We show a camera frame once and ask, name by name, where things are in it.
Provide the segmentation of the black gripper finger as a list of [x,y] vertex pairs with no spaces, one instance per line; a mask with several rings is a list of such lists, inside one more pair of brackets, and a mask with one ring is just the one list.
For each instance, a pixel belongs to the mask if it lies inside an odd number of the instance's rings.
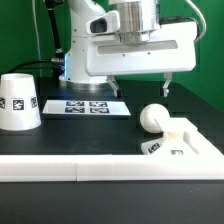
[[172,76],[173,76],[172,72],[164,73],[165,83],[162,87],[164,97],[167,97],[169,95],[169,85],[172,81]]
[[117,98],[120,98],[121,97],[121,89],[120,89],[119,85],[117,84],[115,77],[108,76],[107,82],[108,82],[109,86],[112,88],[112,90],[114,92],[114,96]]

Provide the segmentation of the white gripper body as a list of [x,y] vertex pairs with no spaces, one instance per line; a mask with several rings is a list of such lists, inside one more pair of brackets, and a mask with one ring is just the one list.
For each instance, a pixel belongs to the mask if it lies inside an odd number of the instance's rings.
[[91,37],[85,50],[90,76],[191,71],[196,65],[195,22],[165,24],[148,42],[121,43],[116,34]]

